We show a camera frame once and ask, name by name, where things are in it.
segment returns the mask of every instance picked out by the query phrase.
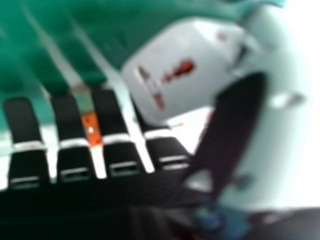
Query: orange label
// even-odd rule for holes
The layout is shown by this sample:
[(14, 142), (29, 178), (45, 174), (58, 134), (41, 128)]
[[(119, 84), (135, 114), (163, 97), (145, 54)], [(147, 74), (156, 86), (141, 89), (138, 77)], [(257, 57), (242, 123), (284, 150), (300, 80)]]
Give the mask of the orange label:
[(90, 146), (95, 147), (102, 145), (102, 137), (100, 133), (98, 117), (95, 112), (82, 115), (82, 124), (84, 126), (85, 134), (90, 142)]

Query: orange tag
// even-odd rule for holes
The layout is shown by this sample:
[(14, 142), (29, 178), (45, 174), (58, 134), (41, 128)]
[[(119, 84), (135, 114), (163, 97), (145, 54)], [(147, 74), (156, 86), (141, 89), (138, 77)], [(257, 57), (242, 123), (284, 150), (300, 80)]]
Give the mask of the orange tag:
[(86, 138), (90, 142), (90, 147), (102, 145), (97, 114), (95, 112), (82, 115), (82, 124), (84, 126)]

